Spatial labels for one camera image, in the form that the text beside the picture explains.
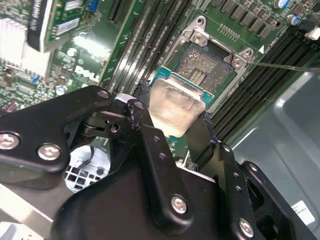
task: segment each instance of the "white connector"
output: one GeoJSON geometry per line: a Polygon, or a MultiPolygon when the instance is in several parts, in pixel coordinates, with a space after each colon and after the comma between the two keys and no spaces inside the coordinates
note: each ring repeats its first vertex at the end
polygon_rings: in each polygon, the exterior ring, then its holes
{"type": "Polygon", "coordinates": [[[313,41],[318,40],[320,38],[320,28],[315,27],[313,30],[306,33],[304,36],[310,40],[313,40],[313,41]]]}

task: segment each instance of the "gray metal panel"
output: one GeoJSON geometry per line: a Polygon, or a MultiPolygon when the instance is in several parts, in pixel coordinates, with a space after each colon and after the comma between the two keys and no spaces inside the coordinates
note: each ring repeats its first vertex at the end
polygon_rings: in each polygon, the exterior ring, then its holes
{"type": "Polygon", "coordinates": [[[320,80],[305,72],[231,147],[239,163],[256,163],[292,206],[303,200],[320,240],[320,80]]]}

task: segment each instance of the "heatsink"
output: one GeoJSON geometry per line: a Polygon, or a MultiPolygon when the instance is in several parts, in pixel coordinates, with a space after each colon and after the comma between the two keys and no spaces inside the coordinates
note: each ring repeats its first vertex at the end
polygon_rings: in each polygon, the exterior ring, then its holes
{"type": "Polygon", "coordinates": [[[10,19],[0,19],[0,63],[30,76],[46,77],[50,52],[41,53],[27,44],[27,28],[10,19]]]}

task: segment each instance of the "label sticker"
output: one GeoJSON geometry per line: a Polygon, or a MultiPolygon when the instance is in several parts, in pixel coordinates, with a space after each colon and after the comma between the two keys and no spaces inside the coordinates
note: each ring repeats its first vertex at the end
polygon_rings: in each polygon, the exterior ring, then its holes
{"type": "Polygon", "coordinates": [[[291,208],[295,211],[299,218],[301,218],[305,225],[308,226],[316,221],[315,217],[312,215],[304,201],[298,201],[296,204],[292,205],[291,208]]]}

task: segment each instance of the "blue connector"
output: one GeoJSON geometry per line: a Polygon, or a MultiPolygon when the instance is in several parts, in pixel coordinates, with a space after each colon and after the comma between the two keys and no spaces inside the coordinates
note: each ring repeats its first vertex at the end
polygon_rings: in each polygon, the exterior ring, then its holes
{"type": "Polygon", "coordinates": [[[39,76],[34,76],[34,77],[31,79],[31,83],[32,83],[32,84],[36,84],[38,81],[39,81],[39,76]]]}
{"type": "Polygon", "coordinates": [[[89,6],[89,11],[94,13],[97,11],[98,5],[99,5],[100,0],[91,0],[90,6],[89,6]]]}

